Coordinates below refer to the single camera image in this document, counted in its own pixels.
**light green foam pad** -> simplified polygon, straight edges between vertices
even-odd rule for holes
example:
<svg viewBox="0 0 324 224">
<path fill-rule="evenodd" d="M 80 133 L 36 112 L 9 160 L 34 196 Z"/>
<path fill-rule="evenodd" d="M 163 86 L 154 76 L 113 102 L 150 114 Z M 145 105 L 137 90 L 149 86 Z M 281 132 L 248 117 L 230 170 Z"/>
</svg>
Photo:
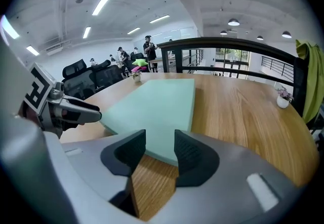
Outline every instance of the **light green foam pad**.
<svg viewBox="0 0 324 224">
<path fill-rule="evenodd" d="M 145 154 L 178 166 L 174 130 L 191 131 L 194 96 L 194 79 L 150 80 L 103 112 L 100 122 L 113 134 L 145 129 Z"/>
</svg>

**ceiling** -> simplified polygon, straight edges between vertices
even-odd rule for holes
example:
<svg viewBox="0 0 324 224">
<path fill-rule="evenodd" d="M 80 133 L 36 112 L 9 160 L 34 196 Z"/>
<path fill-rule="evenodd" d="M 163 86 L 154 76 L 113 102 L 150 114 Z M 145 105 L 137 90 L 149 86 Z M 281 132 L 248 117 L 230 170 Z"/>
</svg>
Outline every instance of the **ceiling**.
<svg viewBox="0 0 324 224">
<path fill-rule="evenodd" d="M 92 16 L 99 1 L 83 0 L 78 4 L 76 0 L 14 0 L 6 17 L 20 35 L 13 47 L 23 49 L 17 49 L 16 54 L 28 53 L 28 45 L 42 52 L 62 42 L 71 45 L 134 37 L 152 27 L 149 21 L 167 14 L 170 18 L 156 26 L 190 19 L 179 0 L 109 0 L 98 16 Z M 91 26 L 89 37 L 82 39 L 87 26 Z M 127 35 L 137 27 L 141 29 Z"/>
<path fill-rule="evenodd" d="M 294 42 L 307 39 L 322 45 L 322 31 L 305 0 L 109 0 L 98 16 L 92 12 L 100 0 L 14 0 L 6 16 L 20 37 L 11 42 L 18 57 L 30 55 L 32 45 L 39 52 L 58 43 L 71 46 L 83 42 L 136 37 L 155 27 L 193 20 L 203 36 L 220 36 L 256 40 L 265 43 Z M 156 24 L 149 21 L 170 15 Z M 229 19 L 240 26 L 229 26 Z M 91 26 L 87 39 L 84 30 Z M 127 33 L 137 27 L 132 35 Z M 292 39 L 281 36 L 289 31 Z"/>
<path fill-rule="evenodd" d="M 197 3 L 204 36 L 219 36 L 221 30 L 235 29 L 238 34 L 241 32 L 237 37 L 252 40 L 257 35 L 263 35 L 265 41 L 318 40 L 309 36 L 309 31 L 318 29 L 318 26 L 305 0 L 197 0 Z M 238 19 L 240 26 L 227 25 L 231 18 Z M 282 38 L 283 30 L 291 32 L 293 39 Z"/>
</svg>

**potted plant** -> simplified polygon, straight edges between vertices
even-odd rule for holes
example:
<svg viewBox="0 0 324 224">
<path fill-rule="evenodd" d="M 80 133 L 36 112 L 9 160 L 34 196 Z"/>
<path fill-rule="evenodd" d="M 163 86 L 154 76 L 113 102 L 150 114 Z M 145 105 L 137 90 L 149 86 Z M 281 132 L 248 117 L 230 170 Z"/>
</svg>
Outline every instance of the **potted plant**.
<svg viewBox="0 0 324 224">
<path fill-rule="evenodd" d="M 277 97 L 277 104 L 280 108 L 286 108 L 289 105 L 289 102 L 292 101 L 292 94 L 287 92 L 285 87 L 277 89 L 279 96 Z"/>
<path fill-rule="evenodd" d="M 135 71 L 134 73 L 132 73 L 132 77 L 135 83 L 141 81 L 141 71 Z"/>
</svg>

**wooden table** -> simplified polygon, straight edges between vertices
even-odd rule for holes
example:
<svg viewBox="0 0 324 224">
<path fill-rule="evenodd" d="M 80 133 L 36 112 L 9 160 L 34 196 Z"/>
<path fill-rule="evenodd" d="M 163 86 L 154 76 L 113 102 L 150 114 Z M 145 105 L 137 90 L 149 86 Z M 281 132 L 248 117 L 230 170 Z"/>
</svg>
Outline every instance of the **wooden table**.
<svg viewBox="0 0 324 224">
<path fill-rule="evenodd" d="M 298 186 L 310 181 L 319 162 L 315 143 L 291 105 L 286 109 L 277 106 L 273 87 L 243 79 L 180 73 L 143 73 L 141 82 L 168 78 L 195 79 L 192 132 L 254 150 Z M 127 78 L 86 101 L 105 111 L 140 85 Z M 61 142 L 110 135 L 99 122 L 87 123 L 63 133 Z M 142 220 L 149 220 L 170 199 L 177 176 L 177 167 L 143 156 L 132 175 Z"/>
</svg>

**black railing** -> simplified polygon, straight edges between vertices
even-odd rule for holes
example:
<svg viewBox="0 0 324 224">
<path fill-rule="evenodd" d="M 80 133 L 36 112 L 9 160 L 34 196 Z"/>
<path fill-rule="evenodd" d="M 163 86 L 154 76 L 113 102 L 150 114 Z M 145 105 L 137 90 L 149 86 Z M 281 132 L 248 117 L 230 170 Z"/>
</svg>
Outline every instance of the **black railing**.
<svg viewBox="0 0 324 224">
<path fill-rule="evenodd" d="M 294 81 L 294 67 L 292 65 L 264 56 L 262 56 L 261 65 L 279 73 L 291 82 Z"/>
<path fill-rule="evenodd" d="M 200 65 L 202 59 L 203 59 L 202 49 L 189 50 L 189 64 L 186 66 L 190 67 L 192 65 L 195 65 L 197 67 L 198 65 Z"/>
<path fill-rule="evenodd" d="M 286 62 L 288 64 L 294 63 L 295 57 L 293 55 L 259 42 L 254 42 L 254 41 L 244 40 L 244 39 L 226 38 L 226 37 L 201 37 L 201 38 L 189 38 L 189 39 L 181 39 L 181 40 L 164 42 L 164 43 L 160 43 L 158 46 L 161 48 L 161 52 L 162 52 L 164 72 L 170 71 L 168 51 L 174 51 L 177 73 L 183 73 L 183 70 L 188 70 L 189 72 L 192 72 L 194 70 L 222 71 L 222 72 L 250 75 L 250 76 L 277 81 L 287 85 L 293 85 L 293 83 L 291 83 L 290 81 L 286 81 L 277 77 L 273 77 L 270 75 L 253 72 L 253 71 L 224 68 L 224 67 L 222 68 L 221 67 L 201 67 L 201 66 L 189 66 L 189 65 L 184 66 L 182 64 L 182 57 L 183 57 L 182 50 L 196 50 L 199 48 L 228 48 L 228 49 L 243 50 L 243 51 L 266 55 L 281 60 L 283 62 Z"/>
</svg>

